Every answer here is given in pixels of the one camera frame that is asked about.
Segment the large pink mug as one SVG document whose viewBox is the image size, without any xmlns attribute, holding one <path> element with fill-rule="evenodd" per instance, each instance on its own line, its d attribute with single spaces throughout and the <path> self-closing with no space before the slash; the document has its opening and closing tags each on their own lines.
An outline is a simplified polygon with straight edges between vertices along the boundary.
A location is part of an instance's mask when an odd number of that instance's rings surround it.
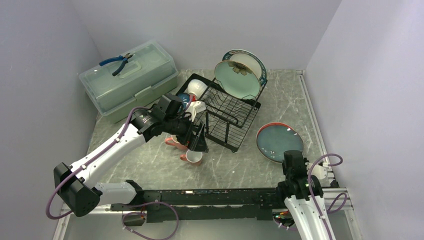
<svg viewBox="0 0 424 240">
<path fill-rule="evenodd" d="M 164 143 L 165 143 L 166 145 L 173 146 L 173 147 L 175 147 L 175 148 L 177 148 L 177 149 L 179 149 L 179 150 L 182 150 L 182 151 L 187 151 L 187 150 L 188 150 L 188 148 L 187 148 L 185 145 L 181 144 L 181 143 L 177 140 L 177 136 L 176 136 L 176 135 L 171 135 L 170 137 L 167 137 L 167 138 L 164 140 Z"/>
</svg>

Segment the white ceramic bowl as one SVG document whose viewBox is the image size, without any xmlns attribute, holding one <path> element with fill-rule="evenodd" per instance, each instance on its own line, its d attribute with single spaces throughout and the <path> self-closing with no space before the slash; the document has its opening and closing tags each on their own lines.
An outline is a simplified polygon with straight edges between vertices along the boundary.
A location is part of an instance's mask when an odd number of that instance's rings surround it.
<svg viewBox="0 0 424 240">
<path fill-rule="evenodd" d="M 192 79 L 186 88 L 186 92 L 194 96 L 195 100 L 199 100 L 203 93 L 207 90 L 207 85 L 199 79 Z"/>
</svg>

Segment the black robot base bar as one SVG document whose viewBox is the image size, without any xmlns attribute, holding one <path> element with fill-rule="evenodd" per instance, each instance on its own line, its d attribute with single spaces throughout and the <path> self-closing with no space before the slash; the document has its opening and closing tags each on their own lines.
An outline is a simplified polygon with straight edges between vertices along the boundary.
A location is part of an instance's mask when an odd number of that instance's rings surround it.
<svg viewBox="0 0 424 240">
<path fill-rule="evenodd" d="M 113 212 L 140 212 L 148 223 L 180 220 L 255 219 L 271 221 L 288 210 L 276 188 L 143 190 L 130 203 L 113 203 Z"/>
</svg>

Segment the dark blue speckled plate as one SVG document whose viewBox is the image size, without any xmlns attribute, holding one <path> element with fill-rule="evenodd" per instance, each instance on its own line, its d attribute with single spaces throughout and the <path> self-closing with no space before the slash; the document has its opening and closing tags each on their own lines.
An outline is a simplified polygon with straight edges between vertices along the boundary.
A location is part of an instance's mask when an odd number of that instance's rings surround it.
<svg viewBox="0 0 424 240">
<path fill-rule="evenodd" d="M 289 125 L 282 122 L 270 122 L 263 125 L 255 137 L 259 152 L 268 160 L 282 163 L 284 152 L 304 150 L 300 135 Z"/>
</svg>

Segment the black wire dish rack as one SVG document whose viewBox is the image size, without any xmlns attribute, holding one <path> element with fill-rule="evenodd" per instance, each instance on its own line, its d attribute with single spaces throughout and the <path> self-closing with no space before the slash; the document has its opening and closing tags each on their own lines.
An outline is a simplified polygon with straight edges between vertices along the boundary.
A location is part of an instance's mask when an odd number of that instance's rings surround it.
<svg viewBox="0 0 424 240">
<path fill-rule="evenodd" d="M 226 93 L 217 80 L 209 80 L 196 73 L 184 82 L 176 94 L 187 93 L 192 80 L 199 80 L 207 86 L 200 98 L 206 104 L 206 110 L 195 117 L 195 123 L 204 124 L 207 139 L 233 153 L 237 152 L 261 107 L 259 97 L 238 99 Z"/>
</svg>

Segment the green rimmed white plate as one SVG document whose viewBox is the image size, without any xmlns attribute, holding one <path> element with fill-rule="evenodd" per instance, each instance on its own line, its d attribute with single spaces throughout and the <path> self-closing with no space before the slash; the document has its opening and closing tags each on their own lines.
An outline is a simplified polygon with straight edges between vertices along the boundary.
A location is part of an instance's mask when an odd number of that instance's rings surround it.
<svg viewBox="0 0 424 240">
<path fill-rule="evenodd" d="M 235 61 L 246 65 L 256 75 L 261 86 L 267 83 L 267 69 L 263 62 L 253 53 L 244 49 L 232 49 L 223 55 L 222 60 Z"/>
</svg>

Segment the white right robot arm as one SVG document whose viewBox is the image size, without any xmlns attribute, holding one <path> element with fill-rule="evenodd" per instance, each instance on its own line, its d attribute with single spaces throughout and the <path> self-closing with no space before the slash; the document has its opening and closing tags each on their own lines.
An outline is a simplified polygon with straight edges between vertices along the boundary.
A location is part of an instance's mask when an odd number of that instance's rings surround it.
<svg viewBox="0 0 424 240">
<path fill-rule="evenodd" d="M 285 180 L 279 182 L 276 203 L 287 208 L 303 240 L 334 240 L 320 180 L 312 174 L 313 164 L 299 150 L 283 153 L 282 170 Z"/>
</svg>

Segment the dark blue tan bowl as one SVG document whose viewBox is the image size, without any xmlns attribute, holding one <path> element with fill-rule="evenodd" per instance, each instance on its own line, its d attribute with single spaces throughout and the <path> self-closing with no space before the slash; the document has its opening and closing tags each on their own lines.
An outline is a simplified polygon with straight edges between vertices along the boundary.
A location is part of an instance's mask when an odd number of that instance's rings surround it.
<svg viewBox="0 0 424 240">
<path fill-rule="evenodd" d="M 181 99 L 183 108 L 186 108 L 187 104 L 190 102 L 191 96 L 185 92 L 179 93 L 177 96 Z"/>
</svg>

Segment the small pink mug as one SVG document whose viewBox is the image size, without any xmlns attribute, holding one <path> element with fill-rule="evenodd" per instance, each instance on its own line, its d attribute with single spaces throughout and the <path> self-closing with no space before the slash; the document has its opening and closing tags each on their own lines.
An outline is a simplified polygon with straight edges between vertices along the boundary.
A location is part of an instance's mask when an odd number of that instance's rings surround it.
<svg viewBox="0 0 424 240">
<path fill-rule="evenodd" d="M 202 163 L 203 153 L 187 150 L 184 154 L 181 154 L 179 158 L 182 161 L 188 162 L 194 166 L 199 166 Z"/>
</svg>

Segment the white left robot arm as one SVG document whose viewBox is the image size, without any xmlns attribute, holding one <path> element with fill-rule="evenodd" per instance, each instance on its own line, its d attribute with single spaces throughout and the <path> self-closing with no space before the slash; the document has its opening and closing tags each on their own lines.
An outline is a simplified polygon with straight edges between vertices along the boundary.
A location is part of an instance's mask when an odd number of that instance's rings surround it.
<svg viewBox="0 0 424 240">
<path fill-rule="evenodd" d="M 59 196 L 69 207 L 69 213 L 83 217 L 97 206 L 122 203 L 131 210 L 144 203 L 141 188 L 133 181 L 101 183 L 102 176 L 134 149 L 141 147 L 162 133 L 174 135 L 177 141 L 190 151 L 207 153 L 205 124 L 195 118 L 206 110 L 203 101 L 182 100 L 171 93 L 163 95 L 151 107 L 134 107 L 125 123 L 100 147 L 87 156 L 67 165 L 58 164 L 53 170 L 55 190 L 50 196 L 45 213 L 57 220 L 50 212 L 51 203 Z"/>
</svg>

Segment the mint green flower plate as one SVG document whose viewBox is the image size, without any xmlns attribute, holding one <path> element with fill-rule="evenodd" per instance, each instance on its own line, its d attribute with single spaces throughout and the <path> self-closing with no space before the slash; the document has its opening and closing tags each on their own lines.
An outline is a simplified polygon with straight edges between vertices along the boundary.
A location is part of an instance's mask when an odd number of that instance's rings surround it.
<svg viewBox="0 0 424 240">
<path fill-rule="evenodd" d="M 260 93 L 259 79 L 243 63 L 223 60 L 215 66 L 214 76 L 220 87 L 237 99 L 252 100 Z"/>
</svg>

